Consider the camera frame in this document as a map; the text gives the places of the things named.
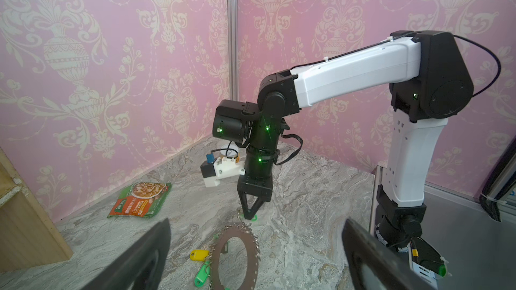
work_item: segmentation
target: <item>robotic arm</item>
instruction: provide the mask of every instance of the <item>robotic arm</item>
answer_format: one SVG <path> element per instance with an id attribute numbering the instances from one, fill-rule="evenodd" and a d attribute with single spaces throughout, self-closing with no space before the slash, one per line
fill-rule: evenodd
<path id="1" fill-rule="evenodd" d="M 473 82 L 451 33 L 438 31 L 392 33 L 387 41 L 300 65 L 265 77 L 257 103 L 223 100 L 216 109 L 213 136 L 247 147 L 237 184 L 244 217 L 251 219 L 273 192 L 272 167 L 278 163 L 279 137 L 289 126 L 283 117 L 300 108 L 345 93 L 390 83 L 394 107 L 393 141 L 388 170 L 376 195 L 385 215 L 377 229 L 386 245 L 405 246 L 421 236 L 424 183 L 435 143 L 447 118 L 457 114 L 473 95 Z M 301 147 L 287 158 L 290 160 Z M 223 171 L 201 165 L 208 181 Z M 247 195 L 256 196 L 251 208 Z"/>

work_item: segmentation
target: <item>yellow key tag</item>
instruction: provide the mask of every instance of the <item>yellow key tag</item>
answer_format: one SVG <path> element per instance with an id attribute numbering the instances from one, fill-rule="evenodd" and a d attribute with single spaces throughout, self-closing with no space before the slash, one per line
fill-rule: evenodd
<path id="1" fill-rule="evenodd" d="M 204 261 L 209 254 L 210 252 L 208 250 L 193 250 L 192 253 L 190 253 L 190 260 Z"/>

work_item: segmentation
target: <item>white cable clip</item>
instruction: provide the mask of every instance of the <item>white cable clip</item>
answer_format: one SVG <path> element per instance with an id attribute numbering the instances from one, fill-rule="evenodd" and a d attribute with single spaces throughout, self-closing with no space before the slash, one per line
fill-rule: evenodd
<path id="1" fill-rule="evenodd" d="M 506 200 L 500 200 L 500 199 L 494 199 L 493 197 L 489 197 L 489 196 L 486 196 L 484 194 L 481 193 L 482 196 L 486 197 L 486 199 L 492 201 L 492 202 L 495 202 L 495 203 L 498 203 L 498 204 L 502 204 L 502 205 L 505 205 L 507 204 L 507 201 Z"/>

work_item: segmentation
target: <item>pink wallpaper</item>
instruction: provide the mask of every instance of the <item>pink wallpaper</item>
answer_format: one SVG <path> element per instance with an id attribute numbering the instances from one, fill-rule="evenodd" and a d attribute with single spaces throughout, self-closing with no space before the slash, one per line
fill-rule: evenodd
<path id="1" fill-rule="evenodd" d="M 449 119 L 428 181 L 477 197 L 516 135 L 515 0 L 239 0 L 241 100 L 255 101 L 261 79 L 385 39 L 396 30 L 446 30 L 498 54 L 500 79 Z M 490 56 L 459 48 L 476 90 L 496 72 Z M 388 85 L 321 102 L 287 119 L 307 149 L 365 171 L 386 164 L 392 108 Z"/>
<path id="2" fill-rule="evenodd" d="M 210 135 L 226 0 L 0 7 L 0 146 L 52 220 Z"/>

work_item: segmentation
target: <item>gray floor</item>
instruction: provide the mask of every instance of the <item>gray floor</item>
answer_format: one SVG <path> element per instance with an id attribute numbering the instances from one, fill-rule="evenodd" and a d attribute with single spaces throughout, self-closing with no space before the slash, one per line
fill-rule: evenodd
<path id="1" fill-rule="evenodd" d="M 222 227 L 238 220 L 236 180 L 205 188 L 200 173 L 206 153 L 217 143 L 207 139 L 139 179 L 172 183 L 156 216 L 106 218 L 117 198 L 111 195 L 57 225 L 74 251 L 70 261 L 2 274 L 0 288 L 80 289 L 152 225 L 168 218 L 172 240 L 159 289 L 196 289 L 193 280 L 202 263 L 191 261 L 190 251 L 210 244 Z M 293 147 L 281 143 L 280 151 L 289 154 Z M 373 179 L 306 151 L 275 167 L 273 199 L 251 226 L 261 249 L 256 289 L 352 289 L 341 231 L 348 217 L 367 227 Z M 223 281 L 231 289 L 243 280 L 239 252 L 242 248 L 230 241 L 229 259 L 221 263 L 221 271 L 230 274 Z"/>
<path id="2" fill-rule="evenodd" d="M 440 290 L 516 288 L 516 224 L 429 192 L 425 203 L 423 238 L 449 261 L 453 275 L 439 280 Z"/>

